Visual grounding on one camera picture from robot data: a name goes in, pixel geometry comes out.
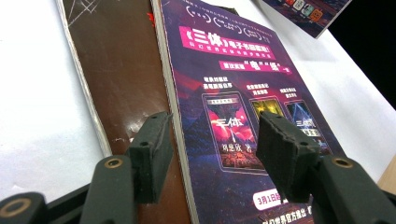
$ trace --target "book cover image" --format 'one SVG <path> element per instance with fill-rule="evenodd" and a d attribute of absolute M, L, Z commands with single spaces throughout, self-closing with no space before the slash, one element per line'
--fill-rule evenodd
<path fill-rule="evenodd" d="M 314 38 L 318 38 L 352 0 L 262 1 Z"/>
<path fill-rule="evenodd" d="M 323 153 L 344 154 L 276 33 L 195 0 L 162 1 L 162 13 L 192 221 L 313 222 L 309 203 L 281 204 L 255 155 L 263 110 L 305 125 Z"/>

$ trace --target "black background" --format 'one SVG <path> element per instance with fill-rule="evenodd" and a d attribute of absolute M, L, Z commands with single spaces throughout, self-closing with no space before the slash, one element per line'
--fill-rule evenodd
<path fill-rule="evenodd" d="M 353 0 L 329 30 L 396 108 L 396 7 L 393 0 Z"/>

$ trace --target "book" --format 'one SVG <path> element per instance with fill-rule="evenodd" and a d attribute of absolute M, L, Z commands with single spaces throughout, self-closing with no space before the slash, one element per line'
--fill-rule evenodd
<path fill-rule="evenodd" d="M 284 116 L 344 155 L 276 33 L 196 0 L 152 0 L 193 223 L 312 222 L 260 163 L 258 114 Z"/>
<path fill-rule="evenodd" d="M 148 116 L 169 111 L 150 1 L 58 0 L 58 7 L 103 153 L 124 154 Z M 159 203 L 140 205 L 138 219 L 190 221 L 176 151 Z"/>
<path fill-rule="evenodd" d="M 332 24 L 352 0 L 259 0 L 314 38 Z"/>

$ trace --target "white surface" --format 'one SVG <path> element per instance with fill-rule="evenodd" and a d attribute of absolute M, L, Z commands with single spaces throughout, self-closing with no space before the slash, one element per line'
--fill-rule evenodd
<path fill-rule="evenodd" d="M 102 158 L 55 1 L 0 0 L 0 200 L 53 201 Z"/>
<path fill-rule="evenodd" d="M 206 2 L 278 33 L 348 157 L 377 181 L 396 114 L 332 35 L 316 40 L 248 0 Z M 0 200 L 34 190 L 52 201 L 90 182 L 102 157 L 55 1 L 0 0 Z"/>

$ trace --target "tan surface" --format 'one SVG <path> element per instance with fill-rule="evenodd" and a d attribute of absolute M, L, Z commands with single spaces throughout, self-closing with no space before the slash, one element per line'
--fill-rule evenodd
<path fill-rule="evenodd" d="M 396 194 L 396 155 L 378 180 L 378 186 L 384 191 Z"/>

